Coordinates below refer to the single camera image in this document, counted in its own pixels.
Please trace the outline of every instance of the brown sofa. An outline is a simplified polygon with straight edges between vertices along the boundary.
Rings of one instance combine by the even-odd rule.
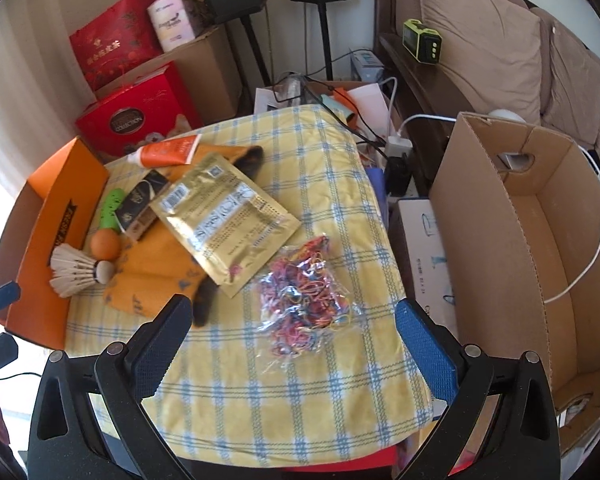
[[[417,63],[402,46],[401,23],[408,18],[441,32],[439,65]],[[529,1],[376,0],[374,49],[398,76],[397,107],[405,117],[506,108],[595,146],[600,155],[600,60]],[[435,178],[451,129],[428,120],[408,127],[420,193]]]

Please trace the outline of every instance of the colorful rubber bands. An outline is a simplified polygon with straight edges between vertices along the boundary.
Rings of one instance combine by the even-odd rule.
[[[287,249],[260,280],[261,330],[278,357],[317,351],[325,336],[349,326],[354,309],[328,268],[329,239],[322,235]]]

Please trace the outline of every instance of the yellow-green device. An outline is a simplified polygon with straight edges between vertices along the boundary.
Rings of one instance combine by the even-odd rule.
[[[436,64],[440,60],[442,36],[420,20],[407,20],[402,27],[402,44],[420,63]]]

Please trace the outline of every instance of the metal screw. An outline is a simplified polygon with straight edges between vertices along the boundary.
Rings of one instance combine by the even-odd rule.
[[[60,359],[62,359],[62,351],[61,350],[54,350],[53,352],[51,352],[51,355],[49,356],[49,360],[52,363],[57,363]]]
[[[111,343],[107,346],[107,354],[109,355],[118,355],[120,352],[125,349],[125,344],[120,341],[116,341],[115,343]]]
[[[533,364],[536,364],[540,360],[538,354],[532,352],[531,350],[529,352],[525,352],[525,359]]]
[[[480,357],[482,351],[480,350],[479,346],[467,345],[464,347],[464,353],[467,354],[469,357]]]

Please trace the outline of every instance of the checkered tablecloth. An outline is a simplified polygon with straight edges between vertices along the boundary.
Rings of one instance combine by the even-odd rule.
[[[194,460],[298,466],[366,456],[422,428],[431,418],[430,393],[395,330],[393,309],[404,290],[354,139],[314,106],[201,133],[207,143],[263,147],[256,183],[302,222],[289,244],[327,234],[336,277],[365,315],[321,352],[265,372],[270,359],[257,332],[254,288],[231,300],[216,294],[209,324],[189,331],[158,393],[142,402],[167,443]],[[124,160],[108,168],[105,193],[131,190],[146,171]],[[94,219],[90,234],[96,228]],[[145,321],[105,306],[102,289],[92,288],[72,299],[66,350],[98,354]],[[104,430],[115,434],[101,400],[95,407]]]

